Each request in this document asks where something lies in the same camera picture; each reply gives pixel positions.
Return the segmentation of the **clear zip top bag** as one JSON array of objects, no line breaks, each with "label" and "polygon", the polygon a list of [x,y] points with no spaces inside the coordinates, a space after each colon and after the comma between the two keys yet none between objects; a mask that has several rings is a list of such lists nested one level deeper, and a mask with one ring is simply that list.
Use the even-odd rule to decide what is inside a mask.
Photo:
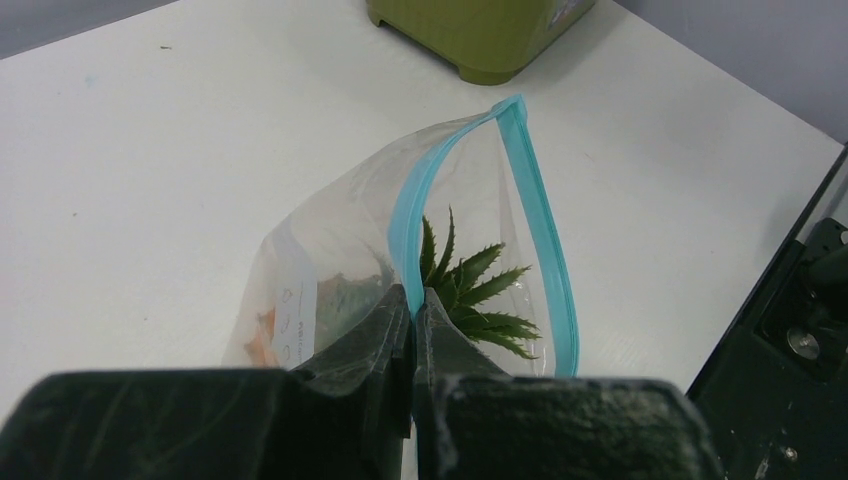
[{"label": "clear zip top bag", "polygon": [[401,287],[437,294],[499,367],[570,377],[580,342],[524,99],[404,136],[290,212],[262,240],[227,367],[294,368]]}]

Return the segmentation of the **toy pineapple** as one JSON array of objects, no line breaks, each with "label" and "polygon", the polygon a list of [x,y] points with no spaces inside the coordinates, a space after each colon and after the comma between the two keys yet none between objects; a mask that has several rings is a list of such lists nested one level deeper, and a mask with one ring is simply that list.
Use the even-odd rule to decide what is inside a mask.
[{"label": "toy pineapple", "polygon": [[[224,361],[293,368],[357,327],[401,284],[387,241],[389,217],[367,211],[291,214],[262,241]],[[546,367],[543,328],[529,282],[534,270],[509,237],[469,243],[459,217],[414,222],[413,270],[448,319],[511,373]]]}]

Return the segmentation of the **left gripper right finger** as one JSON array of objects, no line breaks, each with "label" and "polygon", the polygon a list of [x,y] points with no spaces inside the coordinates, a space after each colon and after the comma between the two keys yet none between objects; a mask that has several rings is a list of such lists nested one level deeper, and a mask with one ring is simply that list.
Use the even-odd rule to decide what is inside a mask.
[{"label": "left gripper right finger", "polygon": [[708,428],[656,379],[507,374],[428,291],[415,319],[422,479],[720,479]]}]

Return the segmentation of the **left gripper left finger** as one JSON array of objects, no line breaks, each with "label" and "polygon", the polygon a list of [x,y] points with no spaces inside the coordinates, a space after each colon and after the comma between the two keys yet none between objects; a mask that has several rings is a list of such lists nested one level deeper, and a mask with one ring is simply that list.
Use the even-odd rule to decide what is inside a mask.
[{"label": "left gripper left finger", "polygon": [[398,479],[412,341],[391,287],[298,367],[53,374],[1,432],[5,479]]}]

